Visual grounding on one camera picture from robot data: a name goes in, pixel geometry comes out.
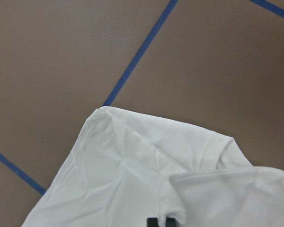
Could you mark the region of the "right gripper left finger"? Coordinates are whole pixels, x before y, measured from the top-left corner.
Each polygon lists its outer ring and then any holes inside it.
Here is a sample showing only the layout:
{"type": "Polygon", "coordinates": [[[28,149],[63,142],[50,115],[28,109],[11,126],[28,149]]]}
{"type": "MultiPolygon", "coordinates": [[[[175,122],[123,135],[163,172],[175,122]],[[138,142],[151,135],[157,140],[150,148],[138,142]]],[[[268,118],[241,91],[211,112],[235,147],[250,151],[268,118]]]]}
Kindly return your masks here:
{"type": "Polygon", "coordinates": [[[157,218],[147,218],[147,227],[158,227],[157,218]]]}

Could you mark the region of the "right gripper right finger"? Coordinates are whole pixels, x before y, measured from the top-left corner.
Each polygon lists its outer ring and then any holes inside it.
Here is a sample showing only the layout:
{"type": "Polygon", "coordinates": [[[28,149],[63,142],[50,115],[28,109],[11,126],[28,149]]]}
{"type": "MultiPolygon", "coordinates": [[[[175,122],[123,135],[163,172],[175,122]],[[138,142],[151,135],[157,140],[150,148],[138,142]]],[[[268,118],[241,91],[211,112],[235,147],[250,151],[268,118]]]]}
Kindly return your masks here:
{"type": "Polygon", "coordinates": [[[166,217],[165,227],[177,227],[175,218],[166,217]]]}

